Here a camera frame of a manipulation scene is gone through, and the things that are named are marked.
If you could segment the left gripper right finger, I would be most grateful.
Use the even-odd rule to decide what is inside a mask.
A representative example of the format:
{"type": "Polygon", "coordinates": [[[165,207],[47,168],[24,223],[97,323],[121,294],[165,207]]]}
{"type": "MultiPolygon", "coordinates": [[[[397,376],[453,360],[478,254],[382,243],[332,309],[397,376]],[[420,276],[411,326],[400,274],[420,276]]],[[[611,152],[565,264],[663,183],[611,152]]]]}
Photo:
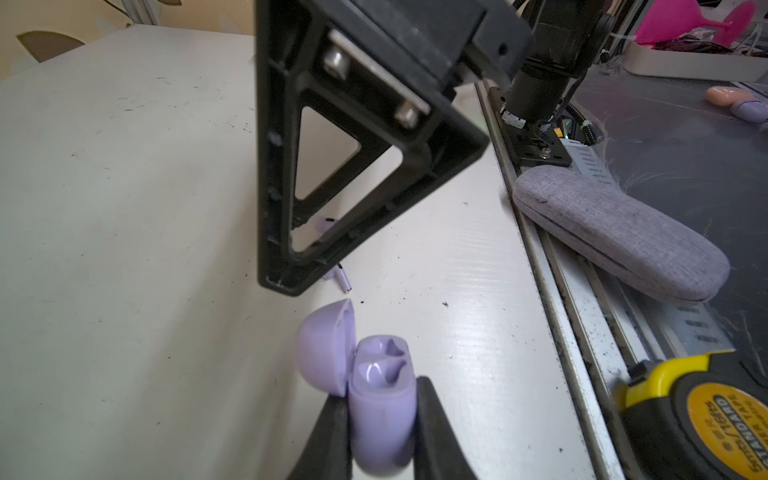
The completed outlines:
{"type": "Polygon", "coordinates": [[[417,379],[414,443],[416,480],[477,479],[467,461],[432,381],[417,379]]]}

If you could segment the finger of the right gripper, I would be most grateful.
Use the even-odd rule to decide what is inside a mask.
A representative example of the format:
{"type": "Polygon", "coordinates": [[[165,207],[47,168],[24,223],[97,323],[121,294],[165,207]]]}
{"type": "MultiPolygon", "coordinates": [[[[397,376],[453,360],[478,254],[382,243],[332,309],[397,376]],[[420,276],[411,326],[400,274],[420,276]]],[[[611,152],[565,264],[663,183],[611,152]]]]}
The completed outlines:
{"type": "Polygon", "coordinates": [[[298,296],[399,215],[476,161],[487,137],[437,99],[356,99],[324,84],[299,63],[311,18],[305,1],[259,1],[256,99],[259,181],[258,279],[298,296]],[[312,109],[358,143],[305,196],[297,192],[302,114],[312,109]],[[296,249],[306,224],[382,154],[397,148],[400,165],[331,230],[296,249]]]}

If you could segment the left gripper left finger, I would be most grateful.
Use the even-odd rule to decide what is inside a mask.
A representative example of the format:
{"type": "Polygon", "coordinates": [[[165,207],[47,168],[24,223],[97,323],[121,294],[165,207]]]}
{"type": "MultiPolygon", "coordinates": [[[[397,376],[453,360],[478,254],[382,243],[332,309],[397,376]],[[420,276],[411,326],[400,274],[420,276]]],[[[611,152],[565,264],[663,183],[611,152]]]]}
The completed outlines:
{"type": "Polygon", "coordinates": [[[329,395],[289,480],[346,480],[353,477],[347,399],[329,395]]]}

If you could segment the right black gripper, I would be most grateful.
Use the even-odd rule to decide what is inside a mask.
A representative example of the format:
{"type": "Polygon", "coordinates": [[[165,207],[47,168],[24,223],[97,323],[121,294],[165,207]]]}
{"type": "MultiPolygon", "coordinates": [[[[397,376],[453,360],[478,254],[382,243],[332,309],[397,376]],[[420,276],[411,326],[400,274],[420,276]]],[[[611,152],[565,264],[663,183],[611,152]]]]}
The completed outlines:
{"type": "Polygon", "coordinates": [[[509,82],[532,30],[504,1],[305,1],[299,63],[356,99],[437,99],[509,82]]]}

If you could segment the purple earbud charging case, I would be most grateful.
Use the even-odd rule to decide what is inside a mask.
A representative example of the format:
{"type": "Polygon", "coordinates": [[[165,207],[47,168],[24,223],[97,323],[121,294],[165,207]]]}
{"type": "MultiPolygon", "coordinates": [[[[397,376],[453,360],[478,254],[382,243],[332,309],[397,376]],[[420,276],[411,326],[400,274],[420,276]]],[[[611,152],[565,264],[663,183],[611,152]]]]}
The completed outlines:
{"type": "Polygon", "coordinates": [[[403,338],[359,340],[353,302],[341,300],[303,320],[295,362],[308,384],[347,400],[351,453],[363,471],[388,477],[405,468],[414,451],[417,379],[403,338]]]}

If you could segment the purple earbud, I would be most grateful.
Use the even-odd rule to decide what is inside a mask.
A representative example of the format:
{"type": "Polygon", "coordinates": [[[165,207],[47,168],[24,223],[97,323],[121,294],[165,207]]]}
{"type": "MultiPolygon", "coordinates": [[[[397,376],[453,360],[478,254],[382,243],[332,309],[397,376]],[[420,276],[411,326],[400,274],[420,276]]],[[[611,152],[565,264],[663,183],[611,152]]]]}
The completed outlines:
{"type": "Polygon", "coordinates": [[[349,293],[352,290],[350,280],[344,270],[343,266],[338,263],[332,267],[324,276],[324,280],[335,280],[341,290],[344,293],[349,293]]]}
{"type": "Polygon", "coordinates": [[[319,218],[315,223],[316,231],[320,235],[323,235],[326,232],[328,232],[335,224],[336,224],[336,220],[334,218],[331,218],[331,217],[319,218]]]}

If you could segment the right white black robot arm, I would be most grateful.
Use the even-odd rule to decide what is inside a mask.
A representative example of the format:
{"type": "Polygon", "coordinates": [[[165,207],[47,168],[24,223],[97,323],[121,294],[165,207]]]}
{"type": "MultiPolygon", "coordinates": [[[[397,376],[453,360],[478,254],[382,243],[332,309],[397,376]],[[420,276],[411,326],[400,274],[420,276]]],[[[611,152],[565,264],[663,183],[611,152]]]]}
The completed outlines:
{"type": "Polygon", "coordinates": [[[257,278],[304,293],[475,162],[488,137],[452,102],[490,79],[515,158],[539,163],[614,19],[605,1],[259,1],[255,5],[257,278]],[[311,108],[359,148],[296,192],[311,108]]]}

